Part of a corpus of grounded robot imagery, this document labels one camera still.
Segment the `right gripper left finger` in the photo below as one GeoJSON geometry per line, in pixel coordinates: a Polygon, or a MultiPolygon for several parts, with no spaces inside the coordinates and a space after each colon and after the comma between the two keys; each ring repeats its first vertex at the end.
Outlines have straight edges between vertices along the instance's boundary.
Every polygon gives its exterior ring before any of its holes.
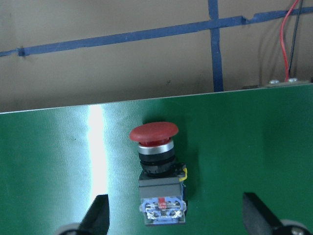
{"type": "Polygon", "coordinates": [[[98,195],[78,227],[79,235],[106,235],[110,226],[110,207],[107,194],[98,195]]]}

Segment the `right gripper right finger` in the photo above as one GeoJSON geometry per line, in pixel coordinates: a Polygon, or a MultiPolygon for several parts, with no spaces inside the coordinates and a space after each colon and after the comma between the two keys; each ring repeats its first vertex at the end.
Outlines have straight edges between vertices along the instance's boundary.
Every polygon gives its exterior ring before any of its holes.
{"type": "Polygon", "coordinates": [[[243,193],[243,225],[249,235],[279,235],[283,224],[253,192],[243,193]]]}

